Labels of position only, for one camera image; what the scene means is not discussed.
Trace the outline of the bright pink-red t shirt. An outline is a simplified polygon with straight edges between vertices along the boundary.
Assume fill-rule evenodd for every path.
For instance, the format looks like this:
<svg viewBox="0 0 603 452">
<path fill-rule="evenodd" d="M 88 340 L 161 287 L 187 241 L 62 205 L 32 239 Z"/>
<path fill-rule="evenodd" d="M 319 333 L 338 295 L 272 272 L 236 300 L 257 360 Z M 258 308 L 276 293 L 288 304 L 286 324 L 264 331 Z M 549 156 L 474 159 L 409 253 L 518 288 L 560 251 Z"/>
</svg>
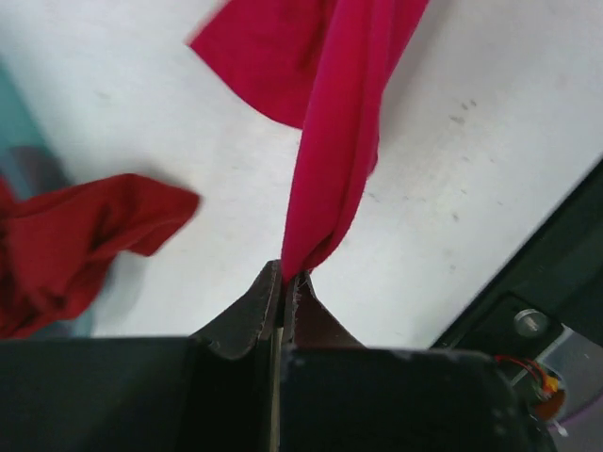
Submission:
<svg viewBox="0 0 603 452">
<path fill-rule="evenodd" d="M 190 41 L 244 102 L 301 131 L 285 221 L 285 280 L 349 230 L 378 159 L 383 93 L 425 0 L 235 0 Z"/>
</svg>

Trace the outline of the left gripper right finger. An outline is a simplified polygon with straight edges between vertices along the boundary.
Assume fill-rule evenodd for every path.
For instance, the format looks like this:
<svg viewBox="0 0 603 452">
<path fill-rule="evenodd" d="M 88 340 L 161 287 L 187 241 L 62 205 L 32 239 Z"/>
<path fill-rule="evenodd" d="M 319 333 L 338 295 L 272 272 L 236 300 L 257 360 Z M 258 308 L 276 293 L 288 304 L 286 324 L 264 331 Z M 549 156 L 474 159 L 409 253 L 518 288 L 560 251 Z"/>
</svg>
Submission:
<svg viewBox="0 0 603 452">
<path fill-rule="evenodd" d="M 283 317 L 284 344 L 302 348 L 364 348 L 318 300 L 308 272 L 286 287 Z"/>
</svg>

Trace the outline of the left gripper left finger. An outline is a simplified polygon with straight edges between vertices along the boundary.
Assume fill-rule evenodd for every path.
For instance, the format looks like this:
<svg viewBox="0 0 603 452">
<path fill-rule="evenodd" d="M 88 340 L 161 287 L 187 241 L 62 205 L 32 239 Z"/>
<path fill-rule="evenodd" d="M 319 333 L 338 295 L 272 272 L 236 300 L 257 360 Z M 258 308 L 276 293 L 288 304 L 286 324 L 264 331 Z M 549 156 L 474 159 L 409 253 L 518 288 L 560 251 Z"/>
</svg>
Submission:
<svg viewBox="0 0 603 452">
<path fill-rule="evenodd" d="M 268 261 L 249 289 L 191 338 L 223 360 L 244 358 L 271 336 L 281 291 L 281 264 L 278 260 Z"/>
</svg>

